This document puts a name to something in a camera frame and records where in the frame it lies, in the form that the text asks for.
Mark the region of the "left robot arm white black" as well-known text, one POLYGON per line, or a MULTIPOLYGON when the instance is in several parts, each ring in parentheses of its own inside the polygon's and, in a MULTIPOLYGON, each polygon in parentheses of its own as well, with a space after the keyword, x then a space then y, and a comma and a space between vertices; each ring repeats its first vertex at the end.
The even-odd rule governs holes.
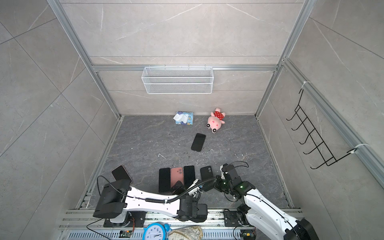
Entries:
POLYGON ((215 183, 211 178, 192 185, 179 195, 159 195, 131 187, 131 180, 107 181, 93 213, 98 219, 126 218, 127 212, 152 212, 166 215, 181 222, 202 223, 208 217, 208 206, 200 204, 193 191, 205 184, 215 183))

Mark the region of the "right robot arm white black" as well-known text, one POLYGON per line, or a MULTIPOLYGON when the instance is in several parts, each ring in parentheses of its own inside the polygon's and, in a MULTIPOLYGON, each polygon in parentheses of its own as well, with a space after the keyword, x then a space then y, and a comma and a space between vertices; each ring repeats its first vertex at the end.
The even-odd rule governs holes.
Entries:
POLYGON ((319 237, 310 222, 298 220, 279 209, 250 182, 243 181, 236 167, 224 164, 220 167, 215 188, 225 195, 231 195, 242 204, 237 207, 241 225, 250 225, 263 232, 271 240, 318 240, 319 237))

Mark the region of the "black phone case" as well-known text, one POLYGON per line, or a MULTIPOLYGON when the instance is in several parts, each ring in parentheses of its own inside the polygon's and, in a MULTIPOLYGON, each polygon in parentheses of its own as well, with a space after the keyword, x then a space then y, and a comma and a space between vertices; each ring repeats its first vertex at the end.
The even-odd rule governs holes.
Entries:
POLYGON ((202 181, 212 179, 214 177, 213 170, 211 166, 202 167, 200 169, 202 181))

